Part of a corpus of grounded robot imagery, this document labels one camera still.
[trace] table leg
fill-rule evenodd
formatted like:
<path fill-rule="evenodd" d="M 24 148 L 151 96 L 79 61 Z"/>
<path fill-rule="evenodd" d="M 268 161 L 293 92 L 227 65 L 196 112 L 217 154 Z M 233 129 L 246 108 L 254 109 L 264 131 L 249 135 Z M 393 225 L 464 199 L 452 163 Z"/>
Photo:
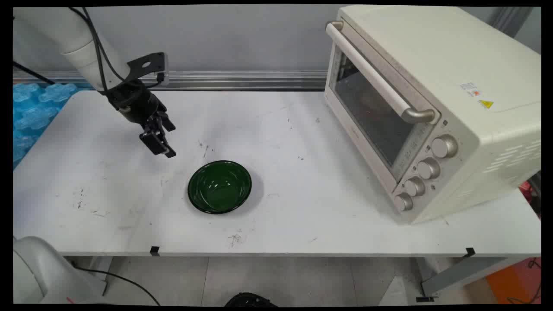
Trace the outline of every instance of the table leg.
<path fill-rule="evenodd" d="M 90 261 L 88 269 L 99 270 L 99 271 L 109 271 L 111 261 L 113 260 L 112 256 L 94 256 Z M 104 281 L 106 279 L 105 273 L 91 272 L 93 276 Z"/>
<path fill-rule="evenodd" d="M 427 297 L 437 297 L 440 291 L 465 286 L 521 260 L 524 258 L 472 256 L 463 258 L 460 262 L 430 278 L 428 278 L 428 269 L 422 268 L 421 261 L 419 261 L 424 280 L 421 282 L 422 290 Z"/>
<path fill-rule="evenodd" d="M 92 289 L 94 290 L 94 293 L 96 295 L 103 296 L 107 287 L 106 281 L 101 280 L 86 271 L 83 271 L 83 270 L 77 270 L 77 271 L 88 281 L 90 286 L 92 286 Z"/>

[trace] toaster oven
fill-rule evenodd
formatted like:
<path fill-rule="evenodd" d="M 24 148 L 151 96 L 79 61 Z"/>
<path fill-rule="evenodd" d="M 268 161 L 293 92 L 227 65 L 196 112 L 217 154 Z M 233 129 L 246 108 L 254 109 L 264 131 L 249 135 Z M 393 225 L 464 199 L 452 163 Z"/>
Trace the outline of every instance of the toaster oven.
<path fill-rule="evenodd" d="M 540 170 L 538 53 L 457 7 L 348 6 L 326 33 L 326 101 L 408 222 Z"/>

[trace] green bowl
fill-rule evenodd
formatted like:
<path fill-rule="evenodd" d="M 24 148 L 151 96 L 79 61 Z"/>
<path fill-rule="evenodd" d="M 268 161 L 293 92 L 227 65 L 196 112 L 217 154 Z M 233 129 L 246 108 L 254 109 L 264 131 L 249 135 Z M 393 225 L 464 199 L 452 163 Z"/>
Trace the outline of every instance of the green bowl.
<path fill-rule="evenodd" d="M 195 208 L 224 214 L 242 205 L 252 191 L 252 178 L 240 164 L 215 161 L 202 166 L 188 182 L 188 198 Z"/>

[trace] oven door handle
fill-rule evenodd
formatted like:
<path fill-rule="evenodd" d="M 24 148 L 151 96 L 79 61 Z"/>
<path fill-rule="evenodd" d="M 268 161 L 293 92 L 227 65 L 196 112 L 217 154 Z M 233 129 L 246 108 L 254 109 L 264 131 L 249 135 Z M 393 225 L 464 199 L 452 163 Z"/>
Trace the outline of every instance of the oven door handle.
<path fill-rule="evenodd" d="M 342 21 L 332 21 L 326 24 L 326 33 L 332 41 L 340 47 L 342 52 L 359 69 L 365 78 L 373 85 L 378 93 L 390 104 L 395 113 L 407 123 L 428 123 L 434 119 L 432 109 L 418 111 L 411 106 L 386 82 L 371 64 L 357 51 L 357 49 L 340 32 Z"/>

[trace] yellow warning sticker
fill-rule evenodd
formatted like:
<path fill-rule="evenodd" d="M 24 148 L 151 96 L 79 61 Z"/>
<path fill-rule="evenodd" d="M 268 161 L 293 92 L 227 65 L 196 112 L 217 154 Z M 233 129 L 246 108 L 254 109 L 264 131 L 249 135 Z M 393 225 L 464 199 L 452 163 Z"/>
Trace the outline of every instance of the yellow warning sticker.
<path fill-rule="evenodd" d="M 478 102 L 483 104 L 484 107 L 486 107 L 487 109 L 490 109 L 490 107 L 492 107 L 493 105 L 493 101 L 479 100 Z"/>

